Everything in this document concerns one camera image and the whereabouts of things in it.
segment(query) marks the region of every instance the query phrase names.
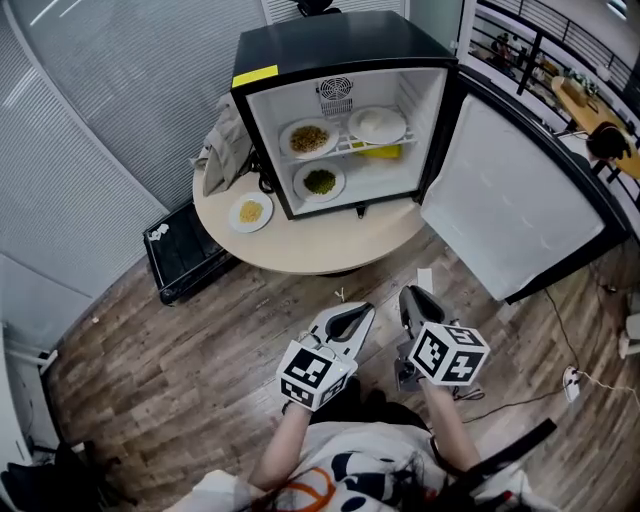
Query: laminate flooring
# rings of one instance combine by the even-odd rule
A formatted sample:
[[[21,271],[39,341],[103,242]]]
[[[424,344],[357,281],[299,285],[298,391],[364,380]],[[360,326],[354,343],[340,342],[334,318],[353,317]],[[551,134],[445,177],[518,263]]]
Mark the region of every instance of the laminate flooring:
[[[111,478],[140,501],[140,511],[163,510],[213,469],[246,475],[280,417],[274,376],[284,350],[343,290],[347,301],[376,307],[358,357],[363,387],[379,387],[427,418],[421,397],[398,392],[393,375],[395,347],[405,341],[398,294],[415,283],[418,267],[433,269],[435,294],[491,345],[477,379],[486,398],[458,402],[463,418],[561,389],[574,358],[545,293],[512,306],[495,302],[425,228],[343,277],[288,276],[243,263],[175,307],[160,303],[141,261],[61,344],[47,377],[54,414],[68,441],[91,439],[102,459],[121,459]],[[637,267],[638,250],[628,242],[549,288],[580,367],[610,385],[638,387],[640,356],[618,357],[625,293],[608,294],[595,279],[627,286]],[[468,427],[489,456],[547,417],[558,430],[523,462],[539,495],[567,511],[640,508],[640,414],[629,393],[583,379],[571,405],[561,392]]]

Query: mini fridge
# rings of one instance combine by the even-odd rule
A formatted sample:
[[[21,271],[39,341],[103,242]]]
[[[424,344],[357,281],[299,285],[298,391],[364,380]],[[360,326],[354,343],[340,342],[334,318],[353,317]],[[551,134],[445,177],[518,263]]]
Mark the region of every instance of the mini fridge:
[[[496,299],[626,237],[602,184],[539,119],[393,12],[245,32],[231,91],[291,221],[411,198]]]

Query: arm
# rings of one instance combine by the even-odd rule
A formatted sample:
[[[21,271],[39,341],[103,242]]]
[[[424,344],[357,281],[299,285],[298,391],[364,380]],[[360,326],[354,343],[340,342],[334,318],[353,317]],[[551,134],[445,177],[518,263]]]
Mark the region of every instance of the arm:
[[[449,464],[467,471],[481,461],[480,454],[458,415],[451,394],[426,378],[420,379],[420,385],[427,401],[438,451]]]
[[[284,484],[300,462],[302,442],[309,426],[311,411],[291,403],[267,449],[256,464],[249,483],[263,491]]]

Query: fridge fan vent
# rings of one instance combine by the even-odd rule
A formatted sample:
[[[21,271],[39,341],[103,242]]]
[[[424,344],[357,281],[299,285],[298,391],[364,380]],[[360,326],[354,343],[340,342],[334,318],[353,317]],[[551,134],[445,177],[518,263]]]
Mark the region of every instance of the fridge fan vent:
[[[353,100],[350,97],[353,82],[347,77],[327,78],[318,85],[322,114],[332,116],[350,112]]]

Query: yellow sticker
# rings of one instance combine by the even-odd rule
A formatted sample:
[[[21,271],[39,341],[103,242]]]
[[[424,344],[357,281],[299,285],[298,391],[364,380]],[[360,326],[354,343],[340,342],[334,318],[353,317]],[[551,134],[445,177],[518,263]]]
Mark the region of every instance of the yellow sticker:
[[[244,84],[262,80],[263,78],[269,78],[270,76],[276,76],[278,74],[278,66],[267,66],[266,68],[256,69],[255,71],[249,71],[248,73],[242,73],[241,75],[234,76],[231,87],[239,87]]]

